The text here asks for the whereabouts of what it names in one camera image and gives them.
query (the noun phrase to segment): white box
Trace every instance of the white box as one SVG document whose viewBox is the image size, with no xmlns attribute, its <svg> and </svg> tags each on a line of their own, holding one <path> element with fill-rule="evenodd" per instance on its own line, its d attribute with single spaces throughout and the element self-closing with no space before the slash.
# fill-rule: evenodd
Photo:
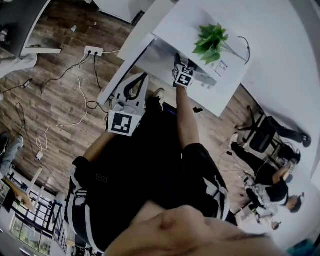
<svg viewBox="0 0 320 256">
<path fill-rule="evenodd" d="M 177 64 L 174 68 L 173 78 L 177 85 L 188 87 L 195 80 L 194 71 L 185 66 Z"/>
</svg>

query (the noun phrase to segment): power strip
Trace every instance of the power strip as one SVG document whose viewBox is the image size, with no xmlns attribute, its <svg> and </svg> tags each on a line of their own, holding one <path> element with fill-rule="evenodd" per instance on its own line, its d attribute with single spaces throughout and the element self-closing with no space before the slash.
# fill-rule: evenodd
<svg viewBox="0 0 320 256">
<path fill-rule="evenodd" d="M 86 46 L 84 49 L 84 53 L 90 54 L 90 55 L 102 56 L 102 54 L 104 53 L 104 49 L 98 48 L 98 47 L 93 47 L 93 46 Z"/>
</svg>

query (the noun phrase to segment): wooden floor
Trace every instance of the wooden floor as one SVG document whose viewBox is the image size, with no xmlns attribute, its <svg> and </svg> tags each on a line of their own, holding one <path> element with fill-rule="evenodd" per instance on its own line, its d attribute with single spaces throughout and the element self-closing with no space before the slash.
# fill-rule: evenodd
<svg viewBox="0 0 320 256">
<path fill-rule="evenodd" d="M 62 48 L 61 54 L 39 54 L 34 68 L 16 71 L 0 79 L 0 90 L 4 91 L 20 85 L 29 78 L 33 78 L 38 84 L 50 78 L 58 78 L 68 67 L 81 60 L 87 45 L 104 48 L 106 52 L 119 50 L 133 27 L 101 14 L 97 10 L 96 6 L 88 5 L 84 1 L 53 0 L 36 25 L 31 40 L 34 44 L 41 40 L 47 45 L 58 45 Z M 77 30 L 72 32 L 71 28 L 74 25 L 77 26 Z M 116 53 L 104 54 L 96 59 L 97 73 L 102 87 L 108 85 L 123 63 L 116 55 Z M 10 55 L 1 51 L 0 56 L 3 58 Z M 4 100 L 0 102 L 0 132 L 10 132 L 12 139 L 20 130 L 21 121 L 15 110 L 16 103 L 21 103 L 23 106 L 26 129 L 35 154 L 39 151 L 36 138 L 40 139 L 42 147 L 46 147 L 44 133 L 49 125 L 79 122 L 85 114 L 85 101 L 79 90 L 77 69 L 70 70 L 63 79 L 51 81 L 43 88 L 42 93 L 40 88 L 33 84 L 26 89 L 19 88 L 6 93 Z M 79 77 L 87 100 L 96 101 L 99 88 L 93 57 L 81 65 Z M 149 85 L 151 91 L 155 91 L 160 86 L 166 90 L 165 101 L 175 106 L 175 90 L 162 85 L 154 78 L 151 79 Z M 228 150 L 228 143 L 235 132 L 235 125 L 248 121 L 248 105 L 253 109 L 257 107 L 252 97 L 242 86 L 239 86 L 220 118 L 206 110 L 196 115 L 201 142 L 217 165 L 223 152 Z M 48 146 L 47 150 L 43 151 L 42 162 L 54 177 L 44 167 L 38 180 L 39 184 L 44 185 L 51 192 L 68 192 L 70 178 L 68 169 L 73 160 L 82 156 L 106 129 L 105 116 L 106 114 L 98 108 L 88 109 L 88 114 L 81 124 L 48 130 Z M 25 176 L 31 178 L 42 165 L 33 156 L 25 130 L 22 130 L 21 134 L 24 137 L 25 146 L 18 152 L 14 164 Z M 233 211 L 239 210 L 248 200 L 243 183 L 235 171 L 241 169 L 250 171 L 250 168 L 239 159 L 238 161 L 241 166 L 232 156 L 224 154 L 219 163 L 219 169 L 229 190 Z"/>
</svg>

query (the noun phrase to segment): plug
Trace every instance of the plug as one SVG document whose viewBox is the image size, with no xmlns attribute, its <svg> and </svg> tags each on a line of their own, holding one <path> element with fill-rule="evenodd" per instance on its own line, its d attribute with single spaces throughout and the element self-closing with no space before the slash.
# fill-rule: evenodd
<svg viewBox="0 0 320 256">
<path fill-rule="evenodd" d="M 30 78 L 28 81 L 26 81 L 23 85 L 22 85 L 22 87 L 25 89 L 25 88 L 27 88 L 30 84 L 31 84 L 31 82 L 32 82 L 32 78 Z"/>
<path fill-rule="evenodd" d="M 39 151 L 39 153 L 36 155 L 36 159 L 40 162 L 41 158 L 44 156 L 44 153 L 42 153 L 41 151 Z"/>
</svg>

